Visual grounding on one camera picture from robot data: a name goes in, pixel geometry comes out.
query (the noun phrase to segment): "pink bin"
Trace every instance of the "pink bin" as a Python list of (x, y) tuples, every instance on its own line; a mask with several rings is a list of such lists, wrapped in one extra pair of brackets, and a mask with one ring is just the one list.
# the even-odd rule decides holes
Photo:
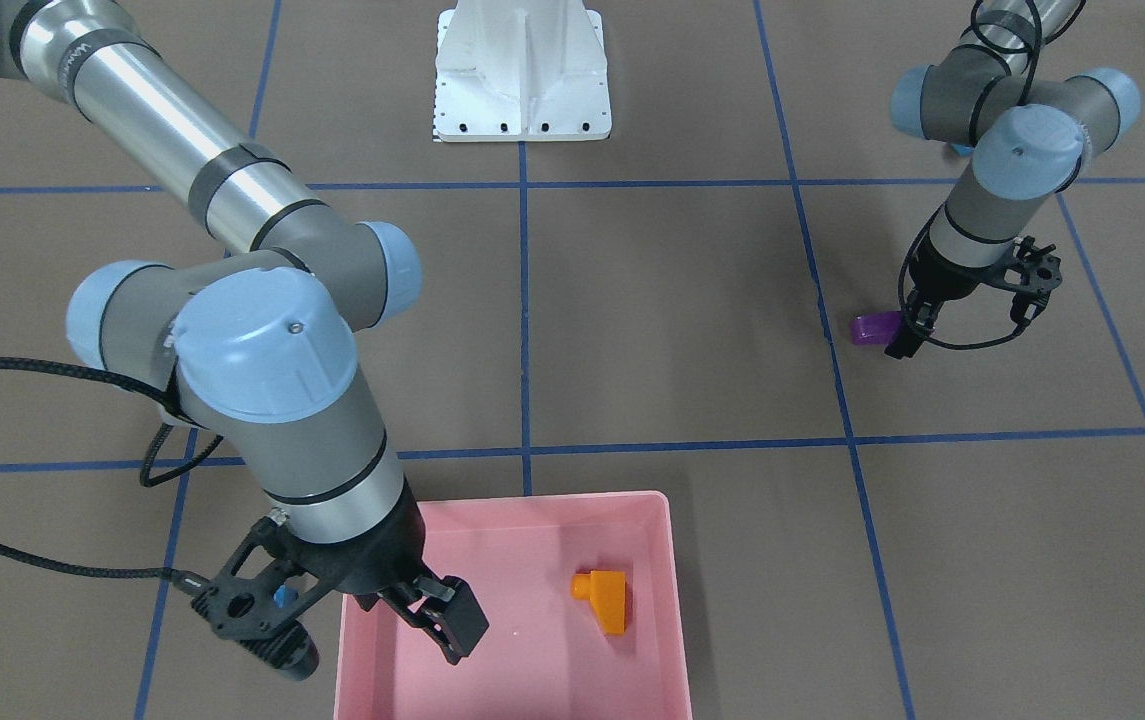
[[(335, 720), (690, 720), (669, 503), (618, 492), (421, 503), (425, 560), (469, 581), (491, 628), (456, 667), (386, 606), (344, 603)], [(607, 636), (572, 575), (623, 570)]]

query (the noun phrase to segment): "orange object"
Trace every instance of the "orange object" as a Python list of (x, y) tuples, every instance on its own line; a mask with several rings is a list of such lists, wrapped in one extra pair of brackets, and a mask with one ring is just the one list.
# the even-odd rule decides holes
[(590, 570), (572, 575), (572, 598), (589, 600), (605, 634), (626, 634), (626, 575)]

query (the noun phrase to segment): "white plastic bracket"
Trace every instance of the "white plastic bracket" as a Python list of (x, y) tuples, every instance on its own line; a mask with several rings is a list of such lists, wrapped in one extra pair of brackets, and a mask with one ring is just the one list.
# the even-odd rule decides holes
[(611, 132), (603, 18), (581, 0), (459, 0), (439, 15), (435, 69), (435, 140), (603, 140)]

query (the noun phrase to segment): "purple object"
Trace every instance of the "purple object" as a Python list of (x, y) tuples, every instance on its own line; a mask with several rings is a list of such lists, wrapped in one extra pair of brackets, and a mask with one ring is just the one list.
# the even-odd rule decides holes
[(887, 345), (901, 329), (901, 311), (872, 312), (852, 318), (852, 345)]

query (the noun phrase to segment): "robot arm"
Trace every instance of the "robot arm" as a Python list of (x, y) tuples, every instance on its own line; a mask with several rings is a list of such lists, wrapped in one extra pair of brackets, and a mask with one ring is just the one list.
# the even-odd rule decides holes
[[(1043, 200), (1115, 145), (1140, 113), (1140, 93), (1115, 69), (1064, 82), (1034, 79), (1039, 50), (1080, 8), (1079, 0), (993, 0), (979, 15), (974, 8), (974, 22), (941, 64), (911, 69), (897, 84), (891, 113), (898, 129), (976, 150), (907, 258), (914, 290), (902, 301), (889, 356), (910, 357), (924, 341), (971, 347), (929, 334), (943, 302), (971, 295), (979, 284), (1014, 293), (1011, 337), (1060, 284), (1055, 247), (1035, 250), (1020, 232)], [(1019, 282), (1006, 279), (1012, 270)]]
[[(73, 105), (231, 254), (182, 270), (105, 266), (66, 315), (84, 363), (171, 393), (184, 414), (174, 420), (232, 440), (270, 498), (218, 577), (174, 583), (194, 610), (293, 679), (317, 665), (297, 618), (333, 590), (365, 610), (384, 600), (452, 664), (469, 655), (488, 622), (466, 581), (421, 560), (420, 512), (352, 337), (420, 292), (406, 235), (344, 222), (176, 76), (112, 0), (0, 0), (0, 77)], [(255, 547), (274, 562), (239, 578)], [(274, 602), (305, 573), (313, 587)]]

